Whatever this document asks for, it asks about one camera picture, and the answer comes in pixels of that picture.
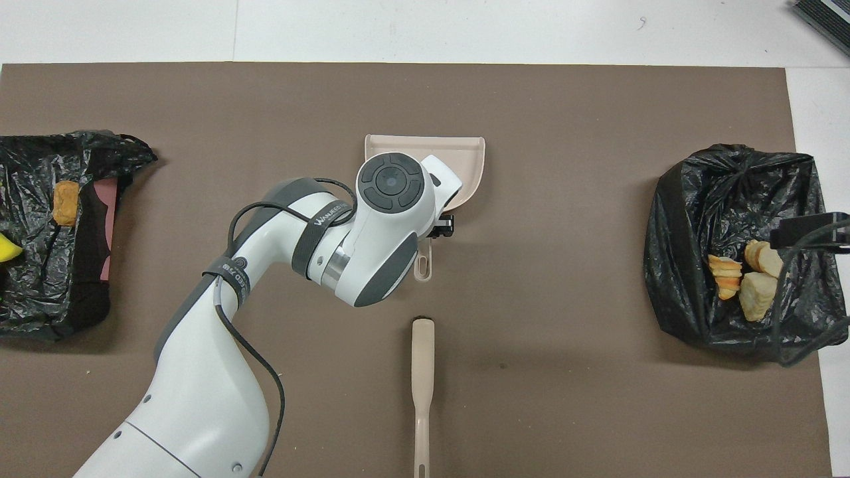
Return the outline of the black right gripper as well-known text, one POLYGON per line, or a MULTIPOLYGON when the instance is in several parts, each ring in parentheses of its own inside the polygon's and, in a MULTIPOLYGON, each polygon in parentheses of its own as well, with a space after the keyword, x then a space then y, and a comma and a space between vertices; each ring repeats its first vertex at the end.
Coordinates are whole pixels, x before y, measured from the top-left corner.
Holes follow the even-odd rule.
POLYGON ((844 212, 832 212, 781 218, 777 226, 770 231, 770 245, 773 249, 799 247, 848 252, 849 215, 844 212), (835 229, 801 243, 805 236, 826 226, 835 226, 835 229))

